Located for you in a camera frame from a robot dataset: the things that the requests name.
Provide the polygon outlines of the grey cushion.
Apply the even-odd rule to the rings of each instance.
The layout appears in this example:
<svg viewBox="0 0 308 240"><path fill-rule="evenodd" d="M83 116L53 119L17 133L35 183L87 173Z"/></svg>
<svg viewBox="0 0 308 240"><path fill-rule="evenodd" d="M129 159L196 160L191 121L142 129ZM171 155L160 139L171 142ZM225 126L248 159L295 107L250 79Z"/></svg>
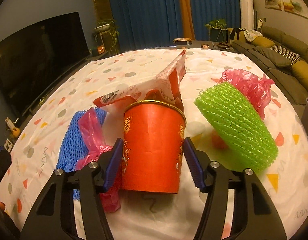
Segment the grey cushion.
<svg viewBox="0 0 308 240"><path fill-rule="evenodd" d="M271 50L270 48L265 47L253 47L254 51L259 52L267 59L269 59L276 67L278 68L285 68L291 66L290 61L284 58L283 56L279 55L275 51Z"/></svg>

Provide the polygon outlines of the blue foam net sleeve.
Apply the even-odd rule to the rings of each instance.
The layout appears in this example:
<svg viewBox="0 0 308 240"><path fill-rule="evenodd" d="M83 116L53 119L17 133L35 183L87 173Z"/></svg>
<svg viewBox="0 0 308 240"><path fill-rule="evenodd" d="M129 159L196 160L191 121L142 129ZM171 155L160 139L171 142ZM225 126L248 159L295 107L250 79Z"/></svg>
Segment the blue foam net sleeve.
<svg viewBox="0 0 308 240"><path fill-rule="evenodd" d="M59 150L56 169L62 169L65 172L75 171L78 161L86 159L89 154L78 123L85 113L86 111L78 111L72 117Z"/></svg>

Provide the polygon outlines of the orange curtain strip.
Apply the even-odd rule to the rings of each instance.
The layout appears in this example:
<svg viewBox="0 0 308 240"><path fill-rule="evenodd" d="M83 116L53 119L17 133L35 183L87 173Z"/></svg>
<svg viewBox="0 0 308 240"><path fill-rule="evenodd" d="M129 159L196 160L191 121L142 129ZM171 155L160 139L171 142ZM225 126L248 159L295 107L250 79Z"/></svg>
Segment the orange curtain strip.
<svg viewBox="0 0 308 240"><path fill-rule="evenodd" d="M179 0L183 24L183 37L195 40L190 0Z"/></svg>

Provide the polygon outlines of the pink plastic bag back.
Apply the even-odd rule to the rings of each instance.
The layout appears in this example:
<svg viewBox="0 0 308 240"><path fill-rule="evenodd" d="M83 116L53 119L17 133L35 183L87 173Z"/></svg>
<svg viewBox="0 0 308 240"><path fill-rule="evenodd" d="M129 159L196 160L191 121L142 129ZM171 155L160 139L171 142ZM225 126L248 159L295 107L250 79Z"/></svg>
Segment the pink plastic bag back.
<svg viewBox="0 0 308 240"><path fill-rule="evenodd" d="M228 82L239 90L253 105L262 120L265 118L265 107L271 101L271 86L275 84L265 74L262 78L243 69L227 69L217 83Z"/></svg>

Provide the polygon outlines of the large red white package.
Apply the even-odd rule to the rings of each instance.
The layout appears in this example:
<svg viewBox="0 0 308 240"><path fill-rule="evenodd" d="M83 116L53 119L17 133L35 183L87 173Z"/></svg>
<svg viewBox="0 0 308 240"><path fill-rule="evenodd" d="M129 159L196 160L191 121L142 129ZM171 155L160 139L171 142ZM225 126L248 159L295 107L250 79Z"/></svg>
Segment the large red white package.
<svg viewBox="0 0 308 240"><path fill-rule="evenodd" d="M184 111L180 82L186 74L185 54L186 51L183 50L161 72L149 80L100 96L93 101L93 104L100 108L106 107L109 112L119 112L133 103L155 100Z"/></svg>

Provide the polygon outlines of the grey TV cabinet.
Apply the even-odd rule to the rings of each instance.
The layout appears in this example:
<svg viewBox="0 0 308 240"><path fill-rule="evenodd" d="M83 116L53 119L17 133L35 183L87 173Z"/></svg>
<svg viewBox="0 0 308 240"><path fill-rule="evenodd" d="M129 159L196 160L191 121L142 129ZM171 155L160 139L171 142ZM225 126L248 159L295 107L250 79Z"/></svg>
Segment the grey TV cabinet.
<svg viewBox="0 0 308 240"><path fill-rule="evenodd" d="M3 94L0 91L0 146L2 146L6 139L9 139L11 142L15 143L16 140L12 139L11 132L8 129L5 119L6 117L10 117L15 120L15 125L20 128L21 131L27 126L29 121L33 118L33 116L38 112L38 110L42 107L43 103L52 96L52 94L61 87L65 83L65 81L72 78L72 76L78 72L81 68L83 68L87 63L91 61L97 61L100 59L105 59L110 57L110 53L106 52L99 56L87 57L81 63L77 64L75 67L71 68L67 71L62 77L59 77L57 81L52 84L47 91L38 99L38 101L32 106L31 110L27 112L25 116L20 116L19 120L16 120L19 115L15 114L9 105L6 103Z"/></svg>

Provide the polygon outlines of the white clothes on sofa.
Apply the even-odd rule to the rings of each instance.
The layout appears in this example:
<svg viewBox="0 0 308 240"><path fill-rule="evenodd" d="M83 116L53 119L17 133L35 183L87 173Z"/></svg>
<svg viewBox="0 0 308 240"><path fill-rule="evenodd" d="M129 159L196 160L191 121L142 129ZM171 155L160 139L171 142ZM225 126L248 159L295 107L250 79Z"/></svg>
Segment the white clothes on sofa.
<svg viewBox="0 0 308 240"><path fill-rule="evenodd" d="M244 29L244 36L248 42L252 42L257 37L262 36L262 33L253 29Z"/></svg>

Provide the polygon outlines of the white standing air conditioner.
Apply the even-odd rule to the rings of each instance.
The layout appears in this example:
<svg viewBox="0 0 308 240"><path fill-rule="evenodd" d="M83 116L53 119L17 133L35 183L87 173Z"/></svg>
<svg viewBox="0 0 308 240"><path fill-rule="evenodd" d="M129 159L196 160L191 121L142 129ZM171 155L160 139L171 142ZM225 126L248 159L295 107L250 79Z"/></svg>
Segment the white standing air conditioner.
<svg viewBox="0 0 308 240"><path fill-rule="evenodd" d="M241 28L254 28L253 0L240 0Z"/></svg>

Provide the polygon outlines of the pink plastic bag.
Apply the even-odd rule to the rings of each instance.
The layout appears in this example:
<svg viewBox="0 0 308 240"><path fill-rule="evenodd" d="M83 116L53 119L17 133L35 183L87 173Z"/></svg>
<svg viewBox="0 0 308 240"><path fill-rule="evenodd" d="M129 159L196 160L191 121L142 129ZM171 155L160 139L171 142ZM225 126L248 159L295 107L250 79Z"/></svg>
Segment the pink plastic bag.
<svg viewBox="0 0 308 240"><path fill-rule="evenodd" d="M265 74L262 78L243 69L227 69L217 83L228 82L239 90L253 105L262 120L265 118L265 107L271 101L271 86L275 84Z"/></svg>
<svg viewBox="0 0 308 240"><path fill-rule="evenodd" d="M99 156L112 149L107 145L102 132L102 124L97 114L105 114L106 112L99 108L90 108L78 120L79 131L83 142L85 143L88 153L85 157L78 160L76 169L80 170L88 163L97 161ZM121 208L119 199L119 190L121 189L121 172L117 172L115 181L106 193L100 194L100 199L104 211L113 213Z"/></svg>

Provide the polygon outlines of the patterned cushion far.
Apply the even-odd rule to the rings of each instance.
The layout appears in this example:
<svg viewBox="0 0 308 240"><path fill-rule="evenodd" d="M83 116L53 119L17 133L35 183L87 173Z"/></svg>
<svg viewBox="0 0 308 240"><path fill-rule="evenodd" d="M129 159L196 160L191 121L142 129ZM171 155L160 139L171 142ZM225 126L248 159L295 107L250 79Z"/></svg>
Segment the patterned cushion far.
<svg viewBox="0 0 308 240"><path fill-rule="evenodd" d="M283 46L280 45L273 45L270 47L271 50L275 51L279 55L283 56L287 60L290 61L290 64L295 64L296 62L300 61L300 55L298 53L295 53Z"/></svg>

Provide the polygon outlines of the blue curtains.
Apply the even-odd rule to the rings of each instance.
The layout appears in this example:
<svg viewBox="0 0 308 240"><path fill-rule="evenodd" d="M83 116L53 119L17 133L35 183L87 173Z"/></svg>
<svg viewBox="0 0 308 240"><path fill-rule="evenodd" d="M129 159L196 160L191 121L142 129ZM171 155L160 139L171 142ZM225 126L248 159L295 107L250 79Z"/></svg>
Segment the blue curtains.
<svg viewBox="0 0 308 240"><path fill-rule="evenodd" d="M183 37L179 0L110 0L119 26L122 51L164 47ZM190 0L195 40L208 40L205 24L223 18L229 27L240 25L239 0Z"/></svg>

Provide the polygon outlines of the hanging plant on stand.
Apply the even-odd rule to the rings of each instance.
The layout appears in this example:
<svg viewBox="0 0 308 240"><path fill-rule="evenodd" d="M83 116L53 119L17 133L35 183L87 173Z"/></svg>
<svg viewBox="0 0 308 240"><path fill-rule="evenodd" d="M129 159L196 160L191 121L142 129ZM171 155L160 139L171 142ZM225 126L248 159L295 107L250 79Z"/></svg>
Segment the hanging plant on stand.
<svg viewBox="0 0 308 240"><path fill-rule="evenodd" d="M119 53L119 27L114 19L99 20L96 28L93 29L97 51L100 55L109 53L110 56Z"/></svg>

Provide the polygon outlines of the mustard cushion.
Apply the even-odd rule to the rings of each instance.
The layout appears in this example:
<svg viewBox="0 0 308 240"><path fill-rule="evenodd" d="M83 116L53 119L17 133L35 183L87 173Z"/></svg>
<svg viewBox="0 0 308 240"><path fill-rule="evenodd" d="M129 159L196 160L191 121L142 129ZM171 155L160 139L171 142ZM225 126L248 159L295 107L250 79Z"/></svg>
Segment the mustard cushion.
<svg viewBox="0 0 308 240"><path fill-rule="evenodd" d="M298 61L291 66L293 76L308 91L308 64L305 61Z"/></svg>
<svg viewBox="0 0 308 240"><path fill-rule="evenodd" d="M270 48L275 45L275 42L264 36L258 36L251 42L251 44L256 47Z"/></svg>

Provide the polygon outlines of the red paper cup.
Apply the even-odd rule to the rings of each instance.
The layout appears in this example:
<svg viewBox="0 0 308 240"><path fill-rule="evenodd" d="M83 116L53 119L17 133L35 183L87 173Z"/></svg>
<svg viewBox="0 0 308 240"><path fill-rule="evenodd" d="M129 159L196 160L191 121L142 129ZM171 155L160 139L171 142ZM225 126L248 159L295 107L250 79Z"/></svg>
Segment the red paper cup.
<svg viewBox="0 0 308 240"><path fill-rule="evenodd" d="M184 113L164 102L144 100L127 107L121 164L124 190L178 193L186 124Z"/></svg>

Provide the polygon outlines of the black television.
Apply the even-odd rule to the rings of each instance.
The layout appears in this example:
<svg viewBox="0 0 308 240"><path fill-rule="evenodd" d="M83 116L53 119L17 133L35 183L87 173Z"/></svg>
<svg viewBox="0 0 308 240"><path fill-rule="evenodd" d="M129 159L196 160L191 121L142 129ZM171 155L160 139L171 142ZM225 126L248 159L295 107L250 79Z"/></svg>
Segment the black television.
<svg viewBox="0 0 308 240"><path fill-rule="evenodd" d="M0 42L0 91L17 116L89 55L78 12L29 25Z"/></svg>

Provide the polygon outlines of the mustard cushion middle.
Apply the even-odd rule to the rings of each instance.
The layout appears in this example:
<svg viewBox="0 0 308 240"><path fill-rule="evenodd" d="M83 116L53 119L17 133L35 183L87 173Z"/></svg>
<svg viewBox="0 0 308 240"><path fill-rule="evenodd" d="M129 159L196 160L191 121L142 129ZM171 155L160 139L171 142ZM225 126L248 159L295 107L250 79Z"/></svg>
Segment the mustard cushion middle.
<svg viewBox="0 0 308 240"><path fill-rule="evenodd" d="M293 76L308 91L308 64L305 61L298 61L291 66Z"/></svg>

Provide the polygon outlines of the green foam net sleeve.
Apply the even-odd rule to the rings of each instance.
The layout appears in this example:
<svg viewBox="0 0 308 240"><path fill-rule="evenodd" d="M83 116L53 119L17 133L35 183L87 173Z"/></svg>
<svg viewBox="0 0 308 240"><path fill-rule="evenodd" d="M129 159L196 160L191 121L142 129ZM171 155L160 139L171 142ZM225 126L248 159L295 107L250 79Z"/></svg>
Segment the green foam net sleeve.
<svg viewBox="0 0 308 240"><path fill-rule="evenodd" d="M278 148L265 123L236 87L219 83L203 91L195 106L244 168L262 173L275 161Z"/></svg>

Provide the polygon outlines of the grey sectional sofa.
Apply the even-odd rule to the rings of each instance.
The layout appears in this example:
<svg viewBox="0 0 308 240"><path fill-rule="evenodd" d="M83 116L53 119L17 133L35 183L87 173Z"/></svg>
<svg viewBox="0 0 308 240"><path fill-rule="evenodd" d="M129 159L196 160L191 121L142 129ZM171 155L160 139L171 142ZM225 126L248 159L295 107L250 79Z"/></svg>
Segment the grey sectional sofa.
<svg viewBox="0 0 308 240"><path fill-rule="evenodd" d="M261 36L248 41L242 29L231 29L230 42L252 60L294 105L308 98L308 45L273 28L262 27Z"/></svg>

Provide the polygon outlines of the dark coffee table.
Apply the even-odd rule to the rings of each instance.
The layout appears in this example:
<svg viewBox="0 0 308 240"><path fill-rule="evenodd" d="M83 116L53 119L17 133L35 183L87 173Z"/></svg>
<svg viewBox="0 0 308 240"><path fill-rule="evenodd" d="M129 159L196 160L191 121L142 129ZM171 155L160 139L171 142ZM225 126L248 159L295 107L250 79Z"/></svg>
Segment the dark coffee table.
<svg viewBox="0 0 308 240"><path fill-rule="evenodd" d="M203 50L213 49L239 53L230 43L227 42L197 41L190 38L175 38L173 40L173 44L177 48L200 48Z"/></svg>

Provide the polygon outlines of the mustard cushion far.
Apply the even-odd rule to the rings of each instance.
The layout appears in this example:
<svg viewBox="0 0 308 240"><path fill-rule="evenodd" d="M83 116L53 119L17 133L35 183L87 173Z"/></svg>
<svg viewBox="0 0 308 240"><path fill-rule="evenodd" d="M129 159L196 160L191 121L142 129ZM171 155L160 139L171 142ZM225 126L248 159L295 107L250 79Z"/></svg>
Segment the mustard cushion far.
<svg viewBox="0 0 308 240"><path fill-rule="evenodd" d="M275 45L275 42L264 36L258 36L251 42L251 44L256 47L270 48Z"/></svg>

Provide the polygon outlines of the pink plastic bag front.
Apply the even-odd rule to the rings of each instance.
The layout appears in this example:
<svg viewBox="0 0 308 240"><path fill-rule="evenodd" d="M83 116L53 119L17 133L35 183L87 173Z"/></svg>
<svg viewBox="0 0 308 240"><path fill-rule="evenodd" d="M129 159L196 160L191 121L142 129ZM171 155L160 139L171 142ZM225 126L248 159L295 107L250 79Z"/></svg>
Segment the pink plastic bag front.
<svg viewBox="0 0 308 240"><path fill-rule="evenodd" d="M99 108L90 108L78 120L79 131L83 142L85 143L88 153L85 157L78 160L76 169L80 170L88 163L97 161L99 156L112 149L107 145L102 132L102 124L97 114L105 114L106 112ZM100 194L100 199L104 211L113 213L121 208L119 199L119 190L121 189L121 172L117 172L115 181L106 193Z"/></svg>

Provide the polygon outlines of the potted green plant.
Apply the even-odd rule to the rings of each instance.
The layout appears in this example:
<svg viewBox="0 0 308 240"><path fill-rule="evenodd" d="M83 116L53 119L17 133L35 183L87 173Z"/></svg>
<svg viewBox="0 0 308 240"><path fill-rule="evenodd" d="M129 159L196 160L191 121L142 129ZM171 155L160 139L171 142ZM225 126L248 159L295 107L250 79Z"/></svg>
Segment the potted green plant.
<svg viewBox="0 0 308 240"><path fill-rule="evenodd" d="M227 21L223 18L211 20L205 24L208 29L209 40L212 42L228 42Z"/></svg>

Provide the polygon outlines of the patterned white tablecloth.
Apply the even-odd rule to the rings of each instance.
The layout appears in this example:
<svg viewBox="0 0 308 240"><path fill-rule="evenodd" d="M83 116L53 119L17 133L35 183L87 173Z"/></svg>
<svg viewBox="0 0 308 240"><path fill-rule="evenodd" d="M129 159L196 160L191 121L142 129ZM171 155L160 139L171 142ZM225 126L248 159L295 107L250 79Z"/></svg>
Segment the patterned white tablecloth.
<svg viewBox="0 0 308 240"><path fill-rule="evenodd" d="M11 157L0 200L21 239L291 239L308 216L308 136L243 54L90 62Z"/></svg>

